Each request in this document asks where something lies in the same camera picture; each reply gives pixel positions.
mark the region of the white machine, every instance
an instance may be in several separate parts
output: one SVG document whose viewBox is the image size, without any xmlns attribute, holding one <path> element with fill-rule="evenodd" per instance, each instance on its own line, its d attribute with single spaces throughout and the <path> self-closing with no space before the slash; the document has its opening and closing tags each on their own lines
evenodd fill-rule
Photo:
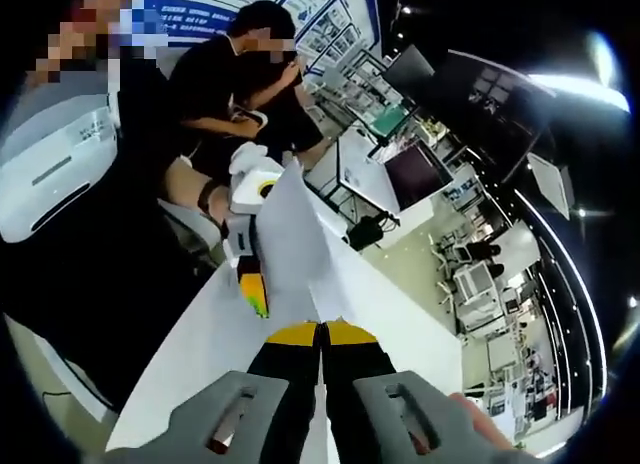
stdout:
<svg viewBox="0 0 640 464">
<path fill-rule="evenodd" d="M 104 176 L 118 153 L 115 96 L 97 72 L 20 96 L 0 138 L 0 235 L 29 238 Z"/>
</svg>

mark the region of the finger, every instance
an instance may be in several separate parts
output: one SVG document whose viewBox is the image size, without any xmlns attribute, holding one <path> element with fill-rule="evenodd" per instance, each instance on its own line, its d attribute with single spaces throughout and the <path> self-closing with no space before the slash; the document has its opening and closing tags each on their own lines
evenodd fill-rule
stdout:
<svg viewBox="0 0 640 464">
<path fill-rule="evenodd" d="M 478 406 L 460 393 L 451 394 L 449 397 L 462 404 L 469 412 L 473 428 L 478 434 L 493 443 L 498 449 L 513 449 L 511 442 L 500 432 L 493 420 L 482 412 Z"/>
</svg>

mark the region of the computer monitor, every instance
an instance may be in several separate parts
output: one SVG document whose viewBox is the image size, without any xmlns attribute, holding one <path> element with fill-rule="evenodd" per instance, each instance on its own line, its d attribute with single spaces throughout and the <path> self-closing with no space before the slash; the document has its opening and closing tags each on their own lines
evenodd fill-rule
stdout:
<svg viewBox="0 0 640 464">
<path fill-rule="evenodd" d="M 428 83 L 435 71 L 413 44 L 382 74 L 391 87 L 418 105 L 428 100 Z"/>
<path fill-rule="evenodd" d="M 450 50 L 422 106 L 507 180 L 545 129 L 554 94 L 519 72 Z"/>
<path fill-rule="evenodd" d="M 400 210 L 442 189 L 452 180 L 424 142 L 419 141 L 385 162 Z"/>
</svg>

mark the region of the display board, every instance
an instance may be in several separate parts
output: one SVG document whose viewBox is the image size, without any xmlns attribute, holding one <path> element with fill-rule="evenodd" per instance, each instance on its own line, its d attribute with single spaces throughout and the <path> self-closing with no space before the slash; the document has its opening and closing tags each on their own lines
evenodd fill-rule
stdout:
<svg viewBox="0 0 640 464">
<path fill-rule="evenodd" d="M 170 45 L 184 46 L 223 33 L 238 10 L 257 0 L 143 0 L 156 10 Z M 296 24 L 297 49 L 306 72 L 322 75 L 356 45 L 373 48 L 380 39 L 376 0 L 272 0 Z"/>
</svg>

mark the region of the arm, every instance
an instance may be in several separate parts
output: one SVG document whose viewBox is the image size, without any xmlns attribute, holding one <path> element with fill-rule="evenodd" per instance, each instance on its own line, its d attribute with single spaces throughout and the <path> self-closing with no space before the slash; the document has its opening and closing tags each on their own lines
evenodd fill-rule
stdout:
<svg viewBox="0 0 640 464">
<path fill-rule="evenodd" d="M 171 163 L 164 175 L 164 185 L 169 202 L 202 212 L 198 207 L 198 198 L 209 177 L 193 169 L 181 158 Z M 222 224 L 229 212 L 229 189 L 218 186 L 209 195 L 209 215 L 218 224 Z"/>
<path fill-rule="evenodd" d="M 247 100 L 247 109 L 254 110 L 264 106 L 271 99 L 280 94 L 280 92 L 282 92 L 288 85 L 289 83 L 285 83 L 282 79 L 279 79 L 266 89 L 256 92 Z"/>
<path fill-rule="evenodd" d="M 271 99 L 276 97 L 280 92 L 286 89 L 291 85 L 296 79 L 300 78 L 300 67 L 298 65 L 298 61 L 291 61 L 287 67 L 285 67 L 284 71 L 282 71 L 282 76 L 278 79 L 274 84 L 270 85 L 266 89 L 262 91 L 258 91 L 253 94 L 245 103 L 245 106 L 248 109 L 258 109 L 261 106 L 264 106 Z"/>
<path fill-rule="evenodd" d="M 252 119 L 242 119 L 239 121 L 223 121 L 214 117 L 201 117 L 199 119 L 189 119 L 182 122 L 192 129 L 216 132 L 220 134 L 232 134 L 234 136 L 253 139 L 260 130 L 260 125 Z"/>
</svg>

